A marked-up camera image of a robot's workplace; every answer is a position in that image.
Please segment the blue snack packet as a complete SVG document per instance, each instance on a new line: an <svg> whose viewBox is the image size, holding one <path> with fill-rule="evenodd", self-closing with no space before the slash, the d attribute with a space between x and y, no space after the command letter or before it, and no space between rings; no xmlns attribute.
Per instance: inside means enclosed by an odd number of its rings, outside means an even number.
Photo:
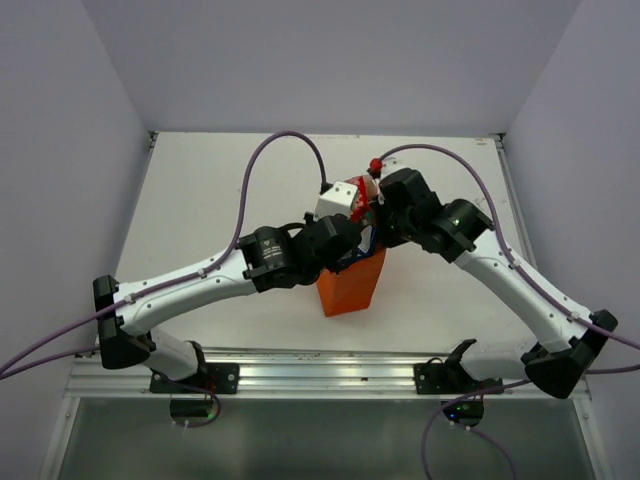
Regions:
<svg viewBox="0 0 640 480"><path fill-rule="evenodd" d="M354 262L358 262L372 257L376 253L378 244L378 228L370 225L361 232L361 242L356 247L352 258Z"/></svg>

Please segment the red snack packet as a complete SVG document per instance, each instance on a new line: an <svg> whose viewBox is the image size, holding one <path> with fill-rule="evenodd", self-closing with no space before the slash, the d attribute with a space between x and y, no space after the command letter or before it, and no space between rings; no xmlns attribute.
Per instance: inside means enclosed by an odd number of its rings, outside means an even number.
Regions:
<svg viewBox="0 0 640 480"><path fill-rule="evenodd" d="M351 221L354 223L370 222L372 218L370 203L378 195L375 180L369 174L365 174L352 177L347 180L347 183L356 186L355 199L351 207Z"/></svg>

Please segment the orange paper bag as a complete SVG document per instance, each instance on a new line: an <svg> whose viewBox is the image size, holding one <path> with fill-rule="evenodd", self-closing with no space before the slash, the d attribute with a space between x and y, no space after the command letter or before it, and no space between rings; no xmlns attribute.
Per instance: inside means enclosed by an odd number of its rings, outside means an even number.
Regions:
<svg viewBox="0 0 640 480"><path fill-rule="evenodd" d="M358 312L369 308L383 270L386 250L379 248L336 274L323 271L316 282L321 307L326 317Z"/></svg>

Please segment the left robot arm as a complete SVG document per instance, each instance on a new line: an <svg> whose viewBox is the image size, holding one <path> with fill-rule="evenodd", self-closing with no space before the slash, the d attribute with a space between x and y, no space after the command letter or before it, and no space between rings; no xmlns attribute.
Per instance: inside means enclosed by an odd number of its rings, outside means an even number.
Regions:
<svg viewBox="0 0 640 480"><path fill-rule="evenodd" d="M162 324L227 299L315 283L338 272L361 242L362 228L334 214L307 224L263 226L235 240L230 250L155 278L94 280L101 364L106 370L144 365L180 386L201 390L208 369L201 346L183 341Z"/></svg>

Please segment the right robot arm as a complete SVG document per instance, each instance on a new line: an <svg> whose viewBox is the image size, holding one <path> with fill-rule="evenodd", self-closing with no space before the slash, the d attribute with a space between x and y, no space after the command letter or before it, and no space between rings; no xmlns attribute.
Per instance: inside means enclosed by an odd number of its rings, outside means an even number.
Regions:
<svg viewBox="0 0 640 480"><path fill-rule="evenodd" d="M533 346L462 341L447 357L416 371L434 390L467 393L504 379L529 380L544 393L567 398L618 325L564 295L508 246L476 205L447 204L422 174L396 162L383 166L371 205L384 246L411 242L470 274L496 295L534 334Z"/></svg>

